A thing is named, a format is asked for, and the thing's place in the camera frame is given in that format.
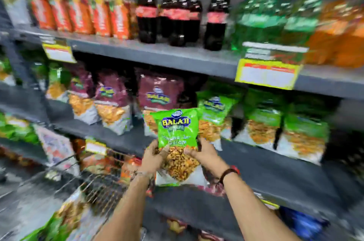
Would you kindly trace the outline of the person's right hand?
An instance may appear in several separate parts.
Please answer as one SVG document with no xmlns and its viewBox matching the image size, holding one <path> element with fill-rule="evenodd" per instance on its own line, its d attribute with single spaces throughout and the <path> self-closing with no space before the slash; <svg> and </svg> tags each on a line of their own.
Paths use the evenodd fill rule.
<svg viewBox="0 0 364 241">
<path fill-rule="evenodd" d="M 203 167 L 209 170 L 216 178 L 220 178 L 222 173 L 230 166 L 218 155 L 215 147 L 203 137 L 198 137 L 201 145 L 200 157 L 193 157 Z"/>
</svg>

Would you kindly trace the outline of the person's left hand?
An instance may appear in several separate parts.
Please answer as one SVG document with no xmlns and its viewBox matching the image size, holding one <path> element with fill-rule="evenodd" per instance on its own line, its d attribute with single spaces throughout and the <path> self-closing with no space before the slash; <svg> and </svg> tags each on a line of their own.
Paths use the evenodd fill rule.
<svg viewBox="0 0 364 241">
<path fill-rule="evenodd" d="M 152 175 L 155 174 L 163 165 L 158 162 L 158 153 L 161 151 L 158 147 L 158 140 L 153 140 L 144 150 L 142 164 L 138 172 Z"/>
</svg>

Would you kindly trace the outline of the green snack mix packet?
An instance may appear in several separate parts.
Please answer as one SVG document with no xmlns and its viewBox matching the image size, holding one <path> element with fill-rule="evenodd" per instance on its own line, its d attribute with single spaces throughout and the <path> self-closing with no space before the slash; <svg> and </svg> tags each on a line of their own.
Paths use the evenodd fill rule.
<svg viewBox="0 0 364 241">
<path fill-rule="evenodd" d="M 156 186 L 194 185 L 207 187 L 202 165 L 185 155 L 184 149 L 198 151 L 199 114 L 196 108 L 157 111 L 152 114 L 158 133 L 158 149 L 169 147 L 161 170 L 156 172 Z"/>
</svg>

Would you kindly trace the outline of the person's right forearm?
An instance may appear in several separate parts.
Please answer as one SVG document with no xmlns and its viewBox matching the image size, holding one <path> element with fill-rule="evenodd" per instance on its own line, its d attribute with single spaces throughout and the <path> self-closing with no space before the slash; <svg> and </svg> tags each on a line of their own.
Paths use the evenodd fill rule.
<svg viewBox="0 0 364 241">
<path fill-rule="evenodd" d="M 238 174 L 225 176 L 224 189 L 244 241 L 301 241 Z"/>
</svg>

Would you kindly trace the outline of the person's left forearm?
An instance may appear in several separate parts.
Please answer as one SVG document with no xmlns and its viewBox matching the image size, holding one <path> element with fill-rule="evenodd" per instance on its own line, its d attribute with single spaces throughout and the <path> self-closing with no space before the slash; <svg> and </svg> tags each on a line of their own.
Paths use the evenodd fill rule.
<svg viewBox="0 0 364 241">
<path fill-rule="evenodd" d="M 93 241 L 140 241 L 149 174 L 138 173 Z"/>
</svg>

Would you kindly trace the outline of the dark wrist band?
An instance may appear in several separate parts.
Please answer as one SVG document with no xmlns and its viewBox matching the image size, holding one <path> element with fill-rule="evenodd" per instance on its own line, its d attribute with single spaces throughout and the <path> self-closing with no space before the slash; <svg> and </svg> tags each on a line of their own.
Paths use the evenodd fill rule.
<svg viewBox="0 0 364 241">
<path fill-rule="evenodd" d="M 236 167 L 231 166 L 230 168 L 226 169 L 222 173 L 221 177 L 219 178 L 219 184 L 224 185 L 224 178 L 225 178 L 225 176 L 227 176 L 228 174 L 231 174 L 231 173 L 235 173 L 235 174 L 240 175 L 240 171 Z"/>
</svg>

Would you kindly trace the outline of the green shelved snack packet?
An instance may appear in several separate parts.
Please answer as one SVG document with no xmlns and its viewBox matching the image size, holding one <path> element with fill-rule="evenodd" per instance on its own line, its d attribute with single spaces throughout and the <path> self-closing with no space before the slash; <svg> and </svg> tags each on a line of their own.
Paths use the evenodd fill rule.
<svg viewBox="0 0 364 241">
<path fill-rule="evenodd" d="M 50 62 L 46 98 L 68 103 L 68 88 L 70 86 L 70 81 L 71 74 L 65 65 L 57 62 Z"/>
<path fill-rule="evenodd" d="M 210 142 L 217 151 L 222 151 L 221 130 L 225 118 L 238 99 L 209 90 L 198 91 L 196 95 L 199 113 L 198 134 Z"/>
<path fill-rule="evenodd" d="M 276 152 L 320 166 L 330 134 L 328 115 L 322 104 L 291 103 L 284 115 Z"/>
<path fill-rule="evenodd" d="M 233 141 L 275 151 L 284 107 L 283 94 L 250 88 L 243 101 L 244 121 Z"/>
</svg>

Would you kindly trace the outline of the maroon snack packet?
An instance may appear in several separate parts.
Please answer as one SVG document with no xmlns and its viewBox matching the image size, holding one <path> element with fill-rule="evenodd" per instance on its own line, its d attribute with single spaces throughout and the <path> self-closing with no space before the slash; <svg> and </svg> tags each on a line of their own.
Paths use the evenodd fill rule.
<svg viewBox="0 0 364 241">
<path fill-rule="evenodd" d="M 151 113 L 176 109 L 184 81 L 178 76 L 137 70 L 137 100 L 144 122 L 144 135 L 157 137 L 158 127 Z"/>
<path fill-rule="evenodd" d="M 98 73 L 94 103 L 103 127 L 121 136 L 133 127 L 131 97 L 124 77 L 116 71 Z"/>
<path fill-rule="evenodd" d="M 91 72 L 83 62 L 68 64 L 67 69 L 71 75 L 68 101 L 74 118 L 88 125 L 97 123 L 99 115 L 94 104 L 95 87 Z"/>
</svg>

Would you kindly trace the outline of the grey metal store shelving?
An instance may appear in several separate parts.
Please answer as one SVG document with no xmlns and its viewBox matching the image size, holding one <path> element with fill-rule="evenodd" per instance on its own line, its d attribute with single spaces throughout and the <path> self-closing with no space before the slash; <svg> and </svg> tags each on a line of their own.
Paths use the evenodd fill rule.
<svg viewBox="0 0 364 241">
<path fill-rule="evenodd" d="M 47 32 L 34 27 L 13 27 L 2 0 L 0 0 L 0 44 L 9 51 L 9 59 L 18 76 L 27 84 L 26 96 L 34 103 L 26 103 L 26 96 L 18 100 L 26 107 L 26 119 L 44 124 L 79 137 L 94 137 L 108 147 L 142 154 L 148 143 L 143 135 L 143 125 L 134 122 L 133 129 L 117 136 L 101 124 L 87 125 L 74 119 L 71 106 L 60 101 L 47 101 L 39 89 L 35 77 L 16 48 L 15 41 L 40 45 L 42 38 L 61 37 L 76 51 L 95 53 L 92 58 L 101 67 L 106 57 L 115 60 L 135 61 L 157 65 L 171 74 L 174 69 L 232 79 L 237 60 L 225 52 L 211 52 L 201 48 L 174 48 L 162 44 L 143 45 L 137 41 L 121 41 L 113 44 L 107 38 L 69 33 Z M 304 212 L 311 216 L 330 220 L 322 241 L 349 240 L 349 233 L 364 233 L 364 186 L 358 184 L 343 165 L 329 162 L 322 166 L 291 159 L 271 151 L 258 151 L 241 143 L 225 142 L 222 156 L 240 170 L 243 180 L 264 199 Z"/>
</svg>

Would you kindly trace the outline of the white printed snack packet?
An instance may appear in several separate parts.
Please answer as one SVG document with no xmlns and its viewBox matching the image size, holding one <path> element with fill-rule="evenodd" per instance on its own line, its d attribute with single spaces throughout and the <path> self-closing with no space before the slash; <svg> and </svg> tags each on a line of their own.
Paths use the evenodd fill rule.
<svg viewBox="0 0 364 241">
<path fill-rule="evenodd" d="M 49 164 L 73 176 L 79 176 L 80 168 L 70 139 L 36 124 L 34 130 Z"/>
</svg>

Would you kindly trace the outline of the large yellow price tag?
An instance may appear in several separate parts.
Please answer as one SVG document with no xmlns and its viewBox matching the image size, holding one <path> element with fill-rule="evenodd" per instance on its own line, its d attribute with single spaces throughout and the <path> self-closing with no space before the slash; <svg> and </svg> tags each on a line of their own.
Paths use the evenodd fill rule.
<svg viewBox="0 0 364 241">
<path fill-rule="evenodd" d="M 302 69 L 302 64 L 240 59 L 234 81 L 282 90 L 293 90 Z"/>
</svg>

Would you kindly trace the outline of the green packet in cart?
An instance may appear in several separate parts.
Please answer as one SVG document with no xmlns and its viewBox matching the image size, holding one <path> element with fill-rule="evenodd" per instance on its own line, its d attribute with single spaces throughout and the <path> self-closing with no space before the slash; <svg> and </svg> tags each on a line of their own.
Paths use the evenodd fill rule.
<svg viewBox="0 0 364 241">
<path fill-rule="evenodd" d="M 76 190 L 42 227 L 35 229 L 20 241 L 66 241 L 81 224 L 86 203 Z"/>
</svg>

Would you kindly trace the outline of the white shelf label strip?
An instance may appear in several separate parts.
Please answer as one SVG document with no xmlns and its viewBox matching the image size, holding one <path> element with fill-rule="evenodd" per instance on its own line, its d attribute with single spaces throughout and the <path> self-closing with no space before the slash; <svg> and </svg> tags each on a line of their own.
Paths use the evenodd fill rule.
<svg viewBox="0 0 364 241">
<path fill-rule="evenodd" d="M 245 41 L 242 43 L 243 58 L 262 61 L 279 61 L 285 64 L 301 64 L 308 47 L 285 46 L 271 43 Z"/>
</svg>

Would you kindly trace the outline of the blue packet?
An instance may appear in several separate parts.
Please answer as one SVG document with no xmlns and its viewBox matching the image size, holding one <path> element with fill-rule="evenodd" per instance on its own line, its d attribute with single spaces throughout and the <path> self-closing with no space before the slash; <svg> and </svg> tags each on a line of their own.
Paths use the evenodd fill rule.
<svg viewBox="0 0 364 241">
<path fill-rule="evenodd" d="M 320 234 L 330 223 L 287 207 L 278 210 L 281 220 L 303 241 L 318 241 Z"/>
</svg>

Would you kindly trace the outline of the dark cola bottle red cap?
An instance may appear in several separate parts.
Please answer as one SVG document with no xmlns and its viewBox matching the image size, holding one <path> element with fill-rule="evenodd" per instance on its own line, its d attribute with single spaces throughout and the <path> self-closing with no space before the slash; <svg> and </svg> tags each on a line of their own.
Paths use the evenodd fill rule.
<svg viewBox="0 0 364 241">
<path fill-rule="evenodd" d="M 210 51 L 222 49 L 230 13 L 230 0 L 211 0 L 207 10 L 204 48 Z"/>
<path fill-rule="evenodd" d="M 201 0 L 190 0 L 187 42 L 197 42 L 199 39 L 203 6 Z"/>
<path fill-rule="evenodd" d="M 169 19 L 171 22 L 171 34 L 169 45 L 183 47 L 187 43 L 190 15 L 190 0 L 171 0 Z"/>
<path fill-rule="evenodd" d="M 171 34 L 171 22 L 169 18 L 171 0 L 161 0 L 159 5 L 159 32 L 162 38 L 167 39 Z"/>
<path fill-rule="evenodd" d="M 136 17 L 139 41 L 154 44 L 157 40 L 158 8 L 156 0 L 136 0 Z"/>
</svg>

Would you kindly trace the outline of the small yellow price tag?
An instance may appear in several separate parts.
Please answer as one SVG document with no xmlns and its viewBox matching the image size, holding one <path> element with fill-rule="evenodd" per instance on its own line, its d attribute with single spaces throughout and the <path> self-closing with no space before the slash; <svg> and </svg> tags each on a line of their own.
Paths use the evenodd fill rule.
<svg viewBox="0 0 364 241">
<path fill-rule="evenodd" d="M 64 63 L 77 63 L 70 46 L 42 43 L 43 50 L 49 60 Z"/>
</svg>

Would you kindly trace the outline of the green soda bottle blue cap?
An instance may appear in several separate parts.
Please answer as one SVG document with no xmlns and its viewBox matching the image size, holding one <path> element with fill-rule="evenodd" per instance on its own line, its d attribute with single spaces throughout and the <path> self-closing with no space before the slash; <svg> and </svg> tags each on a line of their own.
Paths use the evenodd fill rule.
<svg viewBox="0 0 364 241">
<path fill-rule="evenodd" d="M 242 52 L 244 42 L 275 44 L 284 21 L 279 9 L 279 0 L 249 0 L 237 15 L 231 50 Z"/>
<path fill-rule="evenodd" d="M 322 11 L 322 0 L 296 0 L 281 32 L 280 44 L 305 46 L 315 32 Z"/>
</svg>

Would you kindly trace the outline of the row of orange packets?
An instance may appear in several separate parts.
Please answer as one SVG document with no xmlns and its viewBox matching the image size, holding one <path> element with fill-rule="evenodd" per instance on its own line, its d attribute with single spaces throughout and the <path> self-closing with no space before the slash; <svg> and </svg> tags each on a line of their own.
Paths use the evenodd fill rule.
<svg viewBox="0 0 364 241">
<path fill-rule="evenodd" d="M 30 0 L 39 28 L 98 35 L 120 40 L 137 38 L 136 4 L 131 0 Z"/>
</svg>

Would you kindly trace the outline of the orange soda bottle blue cap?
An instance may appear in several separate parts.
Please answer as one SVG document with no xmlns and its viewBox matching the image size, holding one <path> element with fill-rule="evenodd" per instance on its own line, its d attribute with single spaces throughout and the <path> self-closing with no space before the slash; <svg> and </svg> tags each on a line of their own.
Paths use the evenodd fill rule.
<svg viewBox="0 0 364 241">
<path fill-rule="evenodd" d="M 305 64 L 332 64 L 345 31 L 360 20 L 364 0 L 331 0 L 323 3 L 315 32 L 307 42 Z"/>
</svg>

